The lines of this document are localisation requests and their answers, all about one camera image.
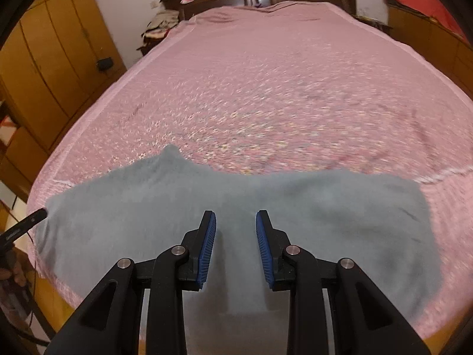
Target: pink bedspread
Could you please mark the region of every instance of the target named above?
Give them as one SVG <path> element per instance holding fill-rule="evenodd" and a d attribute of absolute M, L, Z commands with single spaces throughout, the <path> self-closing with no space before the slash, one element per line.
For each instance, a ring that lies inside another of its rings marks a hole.
<path fill-rule="evenodd" d="M 331 4 L 211 9 L 173 29 L 77 121 L 39 174 L 28 211 L 168 143 L 227 172 L 346 167 L 415 179 L 443 275 L 415 326 L 425 338 L 473 299 L 472 108 L 410 47 Z"/>

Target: gray cloth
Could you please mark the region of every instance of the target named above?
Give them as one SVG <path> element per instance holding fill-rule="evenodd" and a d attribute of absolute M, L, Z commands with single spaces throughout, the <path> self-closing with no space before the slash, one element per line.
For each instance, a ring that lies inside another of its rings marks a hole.
<path fill-rule="evenodd" d="M 198 228 L 217 235 L 203 291 L 185 292 L 190 354 L 283 354 L 287 292 L 264 281 L 255 216 L 318 258 L 353 258 L 411 322 L 440 285 L 429 209 L 417 184 L 346 170 L 235 175 L 185 160 L 175 146 L 71 188 L 36 228 L 46 265 L 85 297 L 122 257 L 155 258 Z"/>

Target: wooden wardrobe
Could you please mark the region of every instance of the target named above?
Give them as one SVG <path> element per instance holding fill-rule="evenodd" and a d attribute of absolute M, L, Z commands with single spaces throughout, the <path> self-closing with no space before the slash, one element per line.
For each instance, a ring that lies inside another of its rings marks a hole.
<path fill-rule="evenodd" d="M 113 66 L 101 72 L 105 58 Z M 0 180 L 25 200 L 69 128 L 125 71 L 95 0 L 35 0 L 0 50 L 0 101 L 21 126 Z"/>

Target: metal screw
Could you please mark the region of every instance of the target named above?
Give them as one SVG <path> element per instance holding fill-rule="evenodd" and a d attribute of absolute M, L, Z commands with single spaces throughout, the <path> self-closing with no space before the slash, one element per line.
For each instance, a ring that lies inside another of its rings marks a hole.
<path fill-rule="evenodd" d="M 132 263 L 132 261 L 129 260 L 129 258 L 124 257 L 123 259 L 120 259 L 117 262 L 117 266 L 119 266 L 119 268 L 128 268 L 131 263 Z"/>
<path fill-rule="evenodd" d="M 340 265 L 343 268 L 346 268 L 347 270 L 349 270 L 350 268 L 353 268 L 355 266 L 355 262 L 346 257 L 346 258 L 340 260 Z"/>
<path fill-rule="evenodd" d="M 173 255 L 179 256 L 182 255 L 185 252 L 185 247 L 183 246 L 174 246 L 171 249 L 171 252 Z"/>
<path fill-rule="evenodd" d="M 298 255 L 300 253 L 300 248 L 298 246 L 287 246 L 286 252 L 289 255 Z"/>

